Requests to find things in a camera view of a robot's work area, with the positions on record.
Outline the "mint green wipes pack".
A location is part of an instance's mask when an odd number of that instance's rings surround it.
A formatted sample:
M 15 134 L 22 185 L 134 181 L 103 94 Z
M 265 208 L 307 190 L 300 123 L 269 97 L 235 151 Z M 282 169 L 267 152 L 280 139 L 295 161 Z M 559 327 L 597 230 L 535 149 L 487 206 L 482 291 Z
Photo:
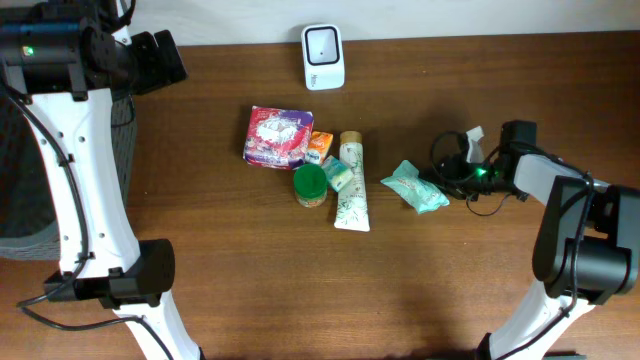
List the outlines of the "mint green wipes pack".
M 419 177 L 419 170 L 403 160 L 393 174 L 381 183 L 413 207 L 418 214 L 433 212 L 450 204 L 448 198 L 432 183 Z

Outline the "small green tissue pack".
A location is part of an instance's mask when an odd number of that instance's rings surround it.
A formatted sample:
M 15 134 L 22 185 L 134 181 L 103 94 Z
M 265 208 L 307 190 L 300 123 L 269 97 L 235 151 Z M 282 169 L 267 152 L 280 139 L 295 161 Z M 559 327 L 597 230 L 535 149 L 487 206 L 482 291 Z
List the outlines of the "small green tissue pack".
M 327 181 L 335 192 L 340 192 L 353 178 L 353 171 L 339 159 L 329 156 L 321 165 Z

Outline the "red purple snack pack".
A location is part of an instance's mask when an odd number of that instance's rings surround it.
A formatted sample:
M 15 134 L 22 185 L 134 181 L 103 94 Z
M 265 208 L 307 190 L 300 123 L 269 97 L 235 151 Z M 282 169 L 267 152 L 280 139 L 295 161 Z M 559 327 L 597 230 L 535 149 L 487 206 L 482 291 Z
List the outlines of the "red purple snack pack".
M 253 106 L 244 160 L 254 166 L 294 170 L 305 163 L 313 130 L 309 111 Z

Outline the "small orange box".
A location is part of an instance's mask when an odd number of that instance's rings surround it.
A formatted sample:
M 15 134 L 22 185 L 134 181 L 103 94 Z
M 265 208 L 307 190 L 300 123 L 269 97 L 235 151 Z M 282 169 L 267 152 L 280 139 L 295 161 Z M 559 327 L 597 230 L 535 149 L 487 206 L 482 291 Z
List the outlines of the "small orange box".
M 333 138 L 332 133 L 313 131 L 306 150 L 305 161 L 321 165 L 329 153 Z

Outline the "green lid jar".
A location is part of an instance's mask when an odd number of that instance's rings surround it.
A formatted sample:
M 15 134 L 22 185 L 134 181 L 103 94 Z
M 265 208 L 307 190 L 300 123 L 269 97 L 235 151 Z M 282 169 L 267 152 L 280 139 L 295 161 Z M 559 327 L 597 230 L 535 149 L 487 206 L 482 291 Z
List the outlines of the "green lid jar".
M 328 181 L 319 165 L 299 167 L 294 173 L 293 184 L 297 201 L 306 208 L 320 206 L 326 200 Z

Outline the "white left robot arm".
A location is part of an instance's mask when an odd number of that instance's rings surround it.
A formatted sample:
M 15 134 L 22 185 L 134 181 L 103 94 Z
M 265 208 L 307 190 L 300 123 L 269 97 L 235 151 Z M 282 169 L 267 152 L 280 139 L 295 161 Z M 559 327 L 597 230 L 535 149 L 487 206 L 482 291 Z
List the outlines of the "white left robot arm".
M 126 215 L 112 144 L 115 102 L 184 81 L 167 30 L 128 31 L 119 1 L 41 1 L 1 12 L 1 93 L 30 126 L 60 235 L 48 302 L 98 300 L 149 359 L 200 359 L 171 292 L 175 253 L 139 240 Z

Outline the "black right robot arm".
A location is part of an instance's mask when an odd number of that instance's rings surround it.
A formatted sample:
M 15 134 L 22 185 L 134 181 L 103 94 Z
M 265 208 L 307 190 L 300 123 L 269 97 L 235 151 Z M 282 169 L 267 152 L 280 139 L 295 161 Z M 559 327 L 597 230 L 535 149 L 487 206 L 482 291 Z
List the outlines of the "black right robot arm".
M 498 330 L 484 336 L 478 359 L 543 359 L 581 316 L 639 277 L 639 192 L 597 181 L 537 144 L 531 121 L 504 123 L 484 154 L 484 133 L 454 131 L 458 151 L 431 159 L 420 177 L 465 203 L 501 193 L 545 207 L 532 255 L 535 279 Z

